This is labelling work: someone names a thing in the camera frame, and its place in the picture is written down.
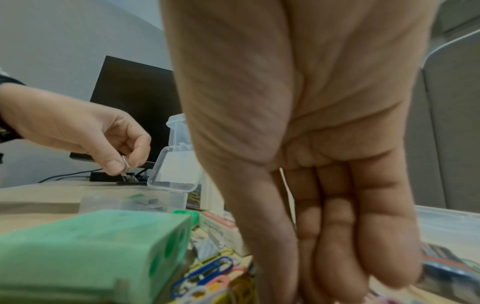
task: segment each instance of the yellow paper clip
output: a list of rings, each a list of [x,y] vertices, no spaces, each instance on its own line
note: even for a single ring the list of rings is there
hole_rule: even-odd
[[[220,257],[220,256],[229,256],[229,255],[232,255],[234,253],[233,250],[231,249],[222,249],[220,251],[220,253],[217,253],[217,254],[214,254],[214,255],[211,255],[209,257],[207,257],[206,259],[204,260],[201,260],[201,261],[198,261],[196,263],[194,263],[192,266],[190,266],[190,271],[192,270],[195,270],[197,268],[200,268],[202,267],[203,265],[205,264],[208,264],[209,262],[213,261],[214,259],[216,259],[217,257]]]

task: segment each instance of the desk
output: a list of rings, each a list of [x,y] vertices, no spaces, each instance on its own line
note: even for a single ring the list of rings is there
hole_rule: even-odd
[[[105,183],[69,181],[0,189],[0,233],[75,216],[72,210],[78,211],[83,195],[93,189],[119,196],[128,196],[138,190],[135,187],[118,187]],[[480,214],[428,207],[417,207],[417,211],[423,241],[443,245],[461,258],[480,262]],[[242,259],[242,263],[247,265],[249,260],[250,258]],[[193,253],[189,251],[158,297],[158,304],[167,302],[169,286],[182,276],[193,261]],[[432,294],[418,295],[418,290],[414,288],[392,291],[374,279],[371,280],[371,287],[378,293],[393,296],[404,303],[412,303],[415,297],[424,302],[455,303]]]

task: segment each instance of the skin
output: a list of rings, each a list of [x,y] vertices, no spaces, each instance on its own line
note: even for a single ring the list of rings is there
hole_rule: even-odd
[[[197,157],[254,254],[262,302],[362,302],[371,276],[413,283],[403,136],[437,2],[160,3]]]
[[[0,115],[23,138],[40,145],[86,153],[110,175],[143,165],[150,135],[127,113],[17,84],[0,86]]]

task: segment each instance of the computer monitor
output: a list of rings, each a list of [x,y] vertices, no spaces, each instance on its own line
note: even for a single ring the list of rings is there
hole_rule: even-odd
[[[160,151],[169,145],[170,116],[182,112],[173,72],[106,56],[90,102],[129,113],[151,136],[151,151],[143,168],[152,169]],[[89,155],[70,158],[93,161]]]

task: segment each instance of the wall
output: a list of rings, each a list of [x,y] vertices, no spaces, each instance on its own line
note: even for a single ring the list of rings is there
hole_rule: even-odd
[[[30,86],[89,100],[106,55],[170,69],[163,31],[100,0],[0,5],[0,67]],[[96,168],[25,141],[2,144],[0,187]]]
[[[164,28],[159,0],[107,0],[108,2],[142,18],[159,29]]]

